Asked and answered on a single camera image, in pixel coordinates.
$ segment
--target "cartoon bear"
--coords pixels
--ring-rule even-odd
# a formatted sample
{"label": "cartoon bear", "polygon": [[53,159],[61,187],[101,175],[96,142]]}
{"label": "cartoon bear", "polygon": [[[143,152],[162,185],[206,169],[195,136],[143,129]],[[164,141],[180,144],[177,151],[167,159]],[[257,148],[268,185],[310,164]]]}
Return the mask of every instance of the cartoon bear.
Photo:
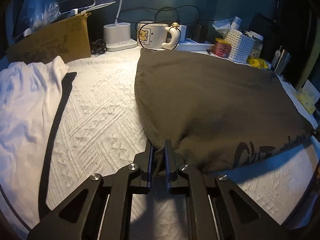
{"label": "cartoon bear", "polygon": [[144,31],[142,29],[139,30],[139,38],[140,41],[147,41],[148,40],[148,31]]}

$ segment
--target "yellow plastic packet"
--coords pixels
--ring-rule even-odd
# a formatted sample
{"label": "yellow plastic packet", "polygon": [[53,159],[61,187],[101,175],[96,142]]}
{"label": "yellow plastic packet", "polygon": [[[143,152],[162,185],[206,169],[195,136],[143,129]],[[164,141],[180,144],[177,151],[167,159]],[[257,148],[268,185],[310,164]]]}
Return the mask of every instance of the yellow plastic packet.
{"label": "yellow plastic packet", "polygon": [[252,66],[256,68],[268,68],[267,63],[262,58],[257,57],[251,57],[249,56],[247,59],[247,62]]}
{"label": "yellow plastic packet", "polygon": [[301,88],[298,90],[296,98],[303,105],[303,107],[307,110],[309,114],[313,114],[313,112],[316,110],[315,104],[313,103],[312,98]]}

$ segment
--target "olive brown fabric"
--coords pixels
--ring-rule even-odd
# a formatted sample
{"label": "olive brown fabric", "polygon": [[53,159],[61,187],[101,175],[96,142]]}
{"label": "olive brown fabric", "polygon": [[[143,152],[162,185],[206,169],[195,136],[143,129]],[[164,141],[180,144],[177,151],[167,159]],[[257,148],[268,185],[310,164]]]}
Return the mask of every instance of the olive brown fabric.
{"label": "olive brown fabric", "polygon": [[209,173],[296,147],[313,129],[276,74],[209,55],[141,49],[135,97],[158,171],[165,139]]}

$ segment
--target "mug handle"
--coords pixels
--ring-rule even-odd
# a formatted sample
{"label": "mug handle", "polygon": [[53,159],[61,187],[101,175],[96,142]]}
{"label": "mug handle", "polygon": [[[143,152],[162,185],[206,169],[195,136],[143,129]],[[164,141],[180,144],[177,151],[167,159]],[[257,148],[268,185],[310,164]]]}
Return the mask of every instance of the mug handle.
{"label": "mug handle", "polygon": [[172,38],[170,42],[162,43],[161,47],[164,49],[173,49],[180,40],[180,32],[174,27],[165,27],[164,29],[171,34]]}

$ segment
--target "white plastic basket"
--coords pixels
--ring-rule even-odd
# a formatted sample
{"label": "white plastic basket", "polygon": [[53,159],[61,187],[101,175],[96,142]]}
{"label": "white plastic basket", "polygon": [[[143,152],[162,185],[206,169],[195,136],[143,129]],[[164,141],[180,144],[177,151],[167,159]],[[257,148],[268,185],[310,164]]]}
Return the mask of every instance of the white plastic basket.
{"label": "white plastic basket", "polygon": [[226,41],[229,41],[232,47],[228,58],[234,62],[246,63],[254,39],[243,35],[240,31],[230,30],[226,36]]}

